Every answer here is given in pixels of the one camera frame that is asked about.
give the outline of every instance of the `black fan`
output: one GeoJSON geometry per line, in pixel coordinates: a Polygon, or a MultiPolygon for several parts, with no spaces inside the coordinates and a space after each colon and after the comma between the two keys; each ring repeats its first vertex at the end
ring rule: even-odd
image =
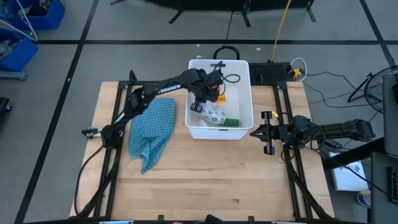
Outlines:
{"type": "Polygon", "coordinates": [[[369,105],[371,105],[376,111],[383,113],[382,78],[384,75],[395,75],[395,74],[398,74],[397,65],[381,70],[375,75],[372,75],[372,73],[370,73],[368,77],[365,79],[365,81],[363,81],[362,84],[353,92],[353,94],[349,96],[348,102],[365,97],[369,105]],[[355,95],[355,93],[359,91],[360,88],[362,88],[363,85],[365,85],[365,88],[363,90],[364,95],[352,98],[355,95]]]}

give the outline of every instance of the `blue storage bin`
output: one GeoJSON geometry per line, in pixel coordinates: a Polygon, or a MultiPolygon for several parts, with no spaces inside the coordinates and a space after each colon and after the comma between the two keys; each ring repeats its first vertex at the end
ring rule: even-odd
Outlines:
{"type": "MultiPolygon", "coordinates": [[[[19,0],[19,2],[22,7],[27,7],[32,5],[32,3],[39,2],[39,0],[19,0]]],[[[18,15],[18,10],[20,9],[16,0],[9,0],[9,10],[12,15],[18,15]]],[[[53,0],[47,15],[27,16],[27,18],[34,30],[54,30],[58,29],[64,13],[65,7],[60,0],[53,0]]],[[[21,16],[9,16],[5,17],[5,19],[17,29],[30,30],[21,16]]]]}
{"type": "Polygon", "coordinates": [[[20,72],[25,65],[36,54],[38,48],[29,38],[17,32],[0,29],[0,40],[19,40],[22,39],[14,50],[7,57],[0,61],[0,70],[20,72]]]}

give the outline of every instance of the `blue towel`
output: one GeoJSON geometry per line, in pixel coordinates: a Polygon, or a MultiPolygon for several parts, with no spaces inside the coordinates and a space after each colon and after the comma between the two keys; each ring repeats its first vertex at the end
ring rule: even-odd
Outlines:
{"type": "Polygon", "coordinates": [[[133,159],[142,158],[141,174],[156,165],[173,134],[175,100],[158,98],[131,121],[129,151],[133,159]]]}

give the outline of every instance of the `wooden table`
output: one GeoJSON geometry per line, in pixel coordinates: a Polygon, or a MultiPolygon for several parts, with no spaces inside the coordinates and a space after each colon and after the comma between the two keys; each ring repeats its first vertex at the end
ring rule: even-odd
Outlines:
{"type": "MultiPolygon", "coordinates": [[[[111,122],[117,86],[117,82],[102,83],[93,126],[103,127],[111,122]]],[[[288,83],[288,88],[293,114],[310,117],[303,84],[288,83]]],[[[166,220],[202,220],[210,213],[223,220],[248,220],[248,216],[258,221],[293,220],[280,141],[274,143],[276,155],[268,156],[262,149],[265,143],[249,134],[240,141],[192,139],[184,121],[186,92],[177,90],[159,96],[177,101],[176,123],[158,164],[144,175],[141,160],[129,157],[130,125],[126,126],[112,219],[156,220],[158,215],[164,215],[166,220]]],[[[284,110],[281,91],[280,98],[284,110]]],[[[264,123],[261,111],[276,111],[273,88],[252,86],[252,101],[256,129],[264,123]]],[[[273,119],[272,124],[277,124],[277,120],[273,119]]],[[[100,138],[89,140],[84,160],[100,145],[100,138]]],[[[104,152],[94,157],[82,173],[80,210],[98,188],[104,152]]],[[[309,191],[334,216],[319,154],[308,149],[301,153],[309,191]]],[[[296,189],[301,216],[305,217],[302,194],[296,189]]]]}

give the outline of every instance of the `white box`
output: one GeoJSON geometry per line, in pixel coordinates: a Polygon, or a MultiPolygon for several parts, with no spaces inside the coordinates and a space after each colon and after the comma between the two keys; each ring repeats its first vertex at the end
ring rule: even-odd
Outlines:
{"type": "MultiPolygon", "coordinates": [[[[237,83],[224,82],[226,91],[226,101],[217,103],[225,110],[226,118],[239,119],[239,127],[230,128],[220,125],[207,123],[207,126],[200,125],[203,118],[199,113],[190,110],[190,105],[195,101],[193,93],[187,94],[187,104],[185,106],[185,125],[194,139],[221,139],[239,140],[254,125],[253,105],[251,99],[251,85],[249,64],[244,60],[222,60],[225,67],[221,68],[224,76],[237,74],[241,80],[237,83]]],[[[204,69],[206,73],[213,71],[211,64],[217,64],[220,60],[191,60],[189,68],[204,69]]],[[[224,85],[220,86],[220,91],[224,90],[224,85]]]]}

